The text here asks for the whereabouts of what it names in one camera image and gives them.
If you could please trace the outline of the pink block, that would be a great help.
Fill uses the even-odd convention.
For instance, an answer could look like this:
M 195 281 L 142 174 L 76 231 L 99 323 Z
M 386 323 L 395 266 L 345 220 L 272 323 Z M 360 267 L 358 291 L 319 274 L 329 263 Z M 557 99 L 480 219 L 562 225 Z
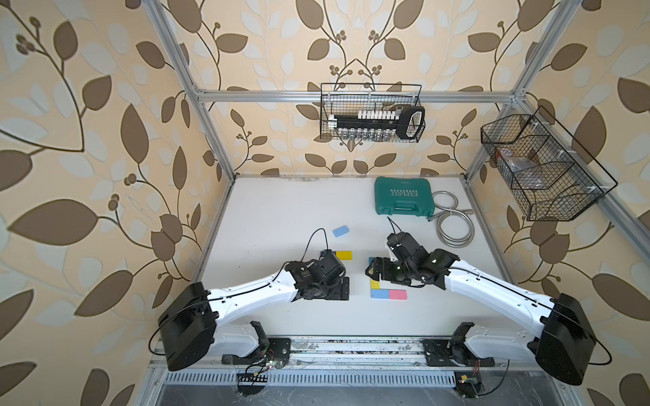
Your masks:
M 407 300 L 408 299 L 408 293 L 405 290 L 390 289 L 389 290 L 389 299 L 390 300 Z

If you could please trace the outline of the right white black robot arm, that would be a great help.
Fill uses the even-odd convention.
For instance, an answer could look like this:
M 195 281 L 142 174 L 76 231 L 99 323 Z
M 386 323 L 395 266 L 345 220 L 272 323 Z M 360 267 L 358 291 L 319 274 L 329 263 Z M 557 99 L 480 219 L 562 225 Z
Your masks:
M 461 294 L 518 326 L 461 323 L 439 355 L 456 365 L 474 366 L 496 358 L 536 362 L 554 379 L 582 385 L 599 340 L 577 299 L 567 294 L 553 298 L 510 284 L 448 250 L 427 251 L 409 233 L 391 233 L 387 248 L 390 256 L 373 258 L 365 270 L 373 281 L 434 286 Z

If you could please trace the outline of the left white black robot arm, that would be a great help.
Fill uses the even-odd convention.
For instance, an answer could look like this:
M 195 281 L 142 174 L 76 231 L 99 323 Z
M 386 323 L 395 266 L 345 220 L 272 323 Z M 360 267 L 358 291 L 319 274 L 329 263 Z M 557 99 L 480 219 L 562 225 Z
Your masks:
M 256 362 L 268 347 L 261 324 L 235 321 L 270 306 L 297 300 L 350 299 L 350 278 L 345 265 L 331 250 L 316 260 L 290 261 L 276 273 L 248 284 L 226 289 L 188 285 L 158 318 L 156 333 L 162 338 L 160 354 L 168 370 L 188 368 L 212 348 L 233 358 Z

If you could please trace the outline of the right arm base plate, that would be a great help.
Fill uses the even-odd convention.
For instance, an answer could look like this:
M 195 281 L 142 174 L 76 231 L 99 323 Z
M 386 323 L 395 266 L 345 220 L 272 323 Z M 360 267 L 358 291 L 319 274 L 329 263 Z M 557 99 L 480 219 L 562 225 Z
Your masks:
M 463 343 L 451 343 L 449 339 L 430 338 L 421 342 L 429 367 L 494 367 L 493 358 L 477 358 Z

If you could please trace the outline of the large yellow block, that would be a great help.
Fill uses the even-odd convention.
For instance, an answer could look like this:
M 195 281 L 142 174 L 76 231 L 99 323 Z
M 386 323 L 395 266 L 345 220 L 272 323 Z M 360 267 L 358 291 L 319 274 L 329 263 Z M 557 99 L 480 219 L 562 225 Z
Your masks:
M 336 256 L 342 261 L 351 261 L 353 259 L 351 251 L 337 251 Z

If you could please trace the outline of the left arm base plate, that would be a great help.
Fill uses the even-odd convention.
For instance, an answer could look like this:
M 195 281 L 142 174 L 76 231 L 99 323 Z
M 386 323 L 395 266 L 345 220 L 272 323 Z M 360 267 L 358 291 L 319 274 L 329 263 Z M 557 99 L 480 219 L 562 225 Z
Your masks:
M 246 357 L 237 355 L 223 355 L 221 363 L 223 365 L 253 365 L 266 360 L 274 368 L 284 368 L 289 363 L 291 355 L 290 338 L 267 338 L 263 339 Z

